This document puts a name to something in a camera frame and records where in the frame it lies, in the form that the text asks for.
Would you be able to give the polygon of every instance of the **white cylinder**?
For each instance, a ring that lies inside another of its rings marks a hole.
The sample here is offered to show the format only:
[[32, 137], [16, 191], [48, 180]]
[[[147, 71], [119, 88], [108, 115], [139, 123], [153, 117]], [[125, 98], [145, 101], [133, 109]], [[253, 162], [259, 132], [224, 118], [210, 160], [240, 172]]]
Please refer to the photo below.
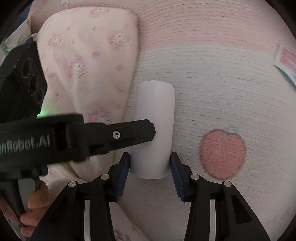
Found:
[[156, 130], [153, 141], [133, 146], [130, 171], [147, 179], [165, 178], [172, 149], [175, 89], [163, 81], [146, 81], [137, 88], [135, 121], [148, 119]]

